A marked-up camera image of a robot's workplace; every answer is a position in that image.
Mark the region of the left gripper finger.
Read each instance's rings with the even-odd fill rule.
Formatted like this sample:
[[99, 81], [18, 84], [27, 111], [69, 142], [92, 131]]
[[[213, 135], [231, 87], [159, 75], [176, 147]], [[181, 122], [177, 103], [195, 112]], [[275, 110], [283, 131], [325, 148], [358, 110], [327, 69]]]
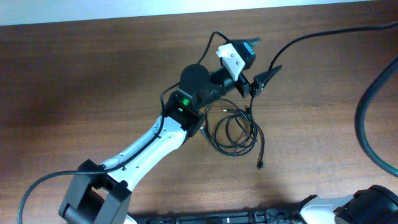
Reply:
[[247, 39], [246, 43], [250, 46], [250, 48], [254, 49], [261, 43], [261, 38], [256, 37], [252, 39]]
[[266, 72], [256, 75], [251, 83], [251, 96], [259, 96], [264, 90], [265, 86], [269, 83], [271, 78], [281, 70], [282, 66], [276, 66]]

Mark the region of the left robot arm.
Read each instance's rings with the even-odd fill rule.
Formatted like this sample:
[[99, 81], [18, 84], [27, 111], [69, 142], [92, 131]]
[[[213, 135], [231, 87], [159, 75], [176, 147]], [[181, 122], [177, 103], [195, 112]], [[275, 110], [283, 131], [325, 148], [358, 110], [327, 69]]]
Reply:
[[271, 67], [248, 82], [243, 75], [253, 64], [259, 39], [226, 40], [217, 56], [221, 67], [209, 72], [200, 62], [183, 69], [162, 112], [143, 136], [117, 156], [95, 164], [82, 163], [74, 173], [58, 214], [67, 223], [135, 223], [128, 214], [132, 192], [165, 156], [193, 137], [206, 120], [200, 110], [232, 90], [257, 97], [281, 69]]

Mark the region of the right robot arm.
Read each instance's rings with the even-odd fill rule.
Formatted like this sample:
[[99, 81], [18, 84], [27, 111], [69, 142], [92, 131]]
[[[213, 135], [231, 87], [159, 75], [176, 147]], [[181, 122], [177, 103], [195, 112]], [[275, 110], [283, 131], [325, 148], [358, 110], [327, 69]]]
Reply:
[[397, 224], [397, 195], [381, 185], [339, 198], [311, 195], [298, 215], [306, 224]]

